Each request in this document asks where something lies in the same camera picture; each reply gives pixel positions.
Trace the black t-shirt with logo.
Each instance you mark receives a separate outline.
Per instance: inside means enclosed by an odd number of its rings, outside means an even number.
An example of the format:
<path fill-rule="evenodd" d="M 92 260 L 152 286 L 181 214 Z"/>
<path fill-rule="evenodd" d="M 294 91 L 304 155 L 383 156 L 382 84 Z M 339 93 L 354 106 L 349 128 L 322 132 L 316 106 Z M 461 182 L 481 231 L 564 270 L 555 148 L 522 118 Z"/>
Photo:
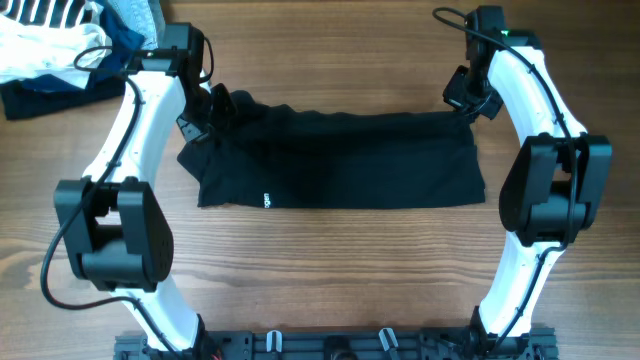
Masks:
<path fill-rule="evenodd" d="M 177 160 L 201 207 L 410 209 L 482 203 L 470 125 L 456 112 L 297 112 L 231 95 L 235 116 Z"/>

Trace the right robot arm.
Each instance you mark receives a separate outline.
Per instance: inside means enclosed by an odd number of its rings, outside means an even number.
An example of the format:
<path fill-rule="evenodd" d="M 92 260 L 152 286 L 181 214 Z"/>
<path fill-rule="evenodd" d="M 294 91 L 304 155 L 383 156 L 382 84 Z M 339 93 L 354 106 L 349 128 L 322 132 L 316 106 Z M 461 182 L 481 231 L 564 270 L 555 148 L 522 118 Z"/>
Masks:
<path fill-rule="evenodd" d="M 499 196 L 501 260 L 460 348 L 485 359 L 520 357 L 536 346 L 531 316 L 553 266 L 595 220 L 612 145 L 589 134 L 565 105 L 533 33 L 493 27 L 465 35 L 470 65 L 444 97 L 486 117 L 496 100 L 520 150 Z"/>

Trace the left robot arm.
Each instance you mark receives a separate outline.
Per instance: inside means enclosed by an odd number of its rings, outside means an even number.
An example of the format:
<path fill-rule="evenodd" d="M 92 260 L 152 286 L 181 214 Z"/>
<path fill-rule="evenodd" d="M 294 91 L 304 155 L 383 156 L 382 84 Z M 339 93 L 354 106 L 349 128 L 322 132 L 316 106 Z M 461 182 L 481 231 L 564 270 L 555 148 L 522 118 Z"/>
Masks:
<path fill-rule="evenodd" d="M 174 239 L 154 195 L 173 122 L 182 121 L 198 139 L 210 128 L 204 54 L 202 46 L 140 51 L 120 72 L 125 93 L 105 143 L 80 179 L 62 180 L 55 189 L 59 228 L 40 271 L 42 295 L 56 308 L 124 305 L 144 331 L 143 352 L 151 359 L 223 356 L 172 278 Z M 104 298 L 68 303 L 53 295 L 49 272 L 59 245 L 74 276 Z"/>

